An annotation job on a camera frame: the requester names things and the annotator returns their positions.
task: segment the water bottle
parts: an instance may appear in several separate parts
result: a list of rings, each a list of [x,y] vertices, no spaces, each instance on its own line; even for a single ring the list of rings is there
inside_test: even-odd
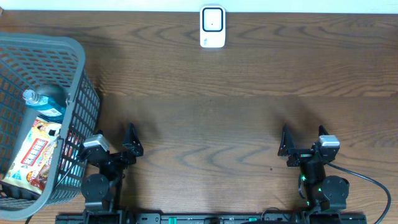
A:
[[[62,123],[66,107],[59,105],[54,98],[40,95],[34,90],[25,90],[22,96],[26,106],[40,112],[44,119]]]

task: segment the green connector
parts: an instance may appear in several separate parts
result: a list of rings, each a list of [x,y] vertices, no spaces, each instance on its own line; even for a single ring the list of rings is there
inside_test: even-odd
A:
[[[169,218],[169,224],[177,224],[177,218]]]

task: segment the white wall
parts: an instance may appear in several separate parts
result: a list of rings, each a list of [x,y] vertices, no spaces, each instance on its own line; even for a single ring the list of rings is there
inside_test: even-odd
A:
[[[0,0],[4,9],[198,12],[205,4],[228,12],[398,13],[398,0]]]

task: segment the wooden table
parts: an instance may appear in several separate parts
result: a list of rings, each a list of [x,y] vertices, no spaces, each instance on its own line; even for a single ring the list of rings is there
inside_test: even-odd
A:
[[[0,20],[1,31],[78,40],[103,97],[98,127],[118,148],[136,124],[144,156],[126,172],[123,205],[165,213],[303,205],[299,169],[277,157],[282,125],[310,147],[324,124],[341,141],[335,164],[388,187],[384,223],[398,222],[398,16],[228,14],[222,49],[201,48],[198,25],[199,13],[174,12],[5,11]],[[347,211],[379,217],[387,199],[379,187],[326,173],[349,180]],[[83,208],[79,196],[31,223]]]

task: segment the food package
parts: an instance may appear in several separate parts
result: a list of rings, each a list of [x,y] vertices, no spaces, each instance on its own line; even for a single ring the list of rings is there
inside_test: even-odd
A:
[[[37,117],[2,182],[41,195],[60,130],[61,124]]]

